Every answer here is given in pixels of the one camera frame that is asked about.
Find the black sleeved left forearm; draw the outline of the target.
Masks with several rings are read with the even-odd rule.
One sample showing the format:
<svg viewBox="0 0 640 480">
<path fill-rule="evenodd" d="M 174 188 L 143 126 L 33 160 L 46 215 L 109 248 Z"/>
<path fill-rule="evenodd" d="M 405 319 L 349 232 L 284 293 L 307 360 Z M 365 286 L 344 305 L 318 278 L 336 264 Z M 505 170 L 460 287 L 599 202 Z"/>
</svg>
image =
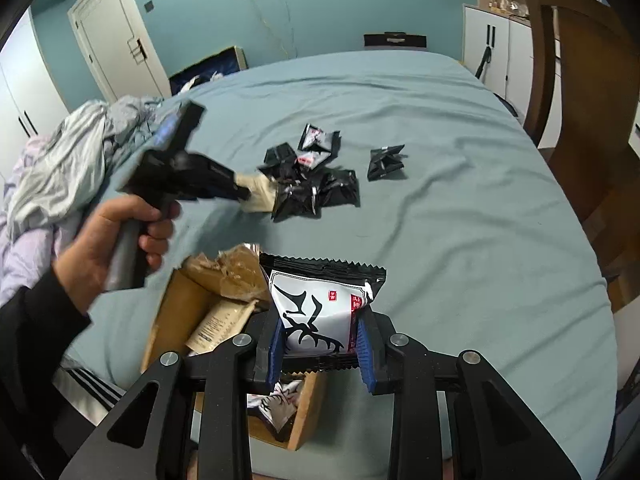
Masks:
<svg viewBox="0 0 640 480">
<path fill-rule="evenodd" d="M 64 353 L 90 324 L 55 273 L 22 287 L 1 308 L 1 458 L 31 457 L 47 478 L 68 463 L 68 445 L 89 423 L 53 383 Z"/>
</svg>

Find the person's left hand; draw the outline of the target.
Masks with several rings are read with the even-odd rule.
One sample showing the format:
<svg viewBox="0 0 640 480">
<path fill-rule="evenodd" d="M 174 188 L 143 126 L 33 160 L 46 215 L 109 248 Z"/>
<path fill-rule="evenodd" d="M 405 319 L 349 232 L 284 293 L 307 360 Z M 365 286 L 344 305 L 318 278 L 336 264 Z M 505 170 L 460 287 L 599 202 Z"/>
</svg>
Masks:
<svg viewBox="0 0 640 480">
<path fill-rule="evenodd" d="M 146 225 L 146 231 L 137 239 L 137 248 L 144 252 L 150 271 L 155 272 L 168 252 L 174 220 L 180 214 L 181 206 L 177 202 L 172 202 L 164 214 L 137 195 L 122 195 L 97 206 L 73 243 L 53 265 L 58 281 L 77 310 L 87 313 L 104 291 L 124 223 L 137 220 Z"/>
</svg>

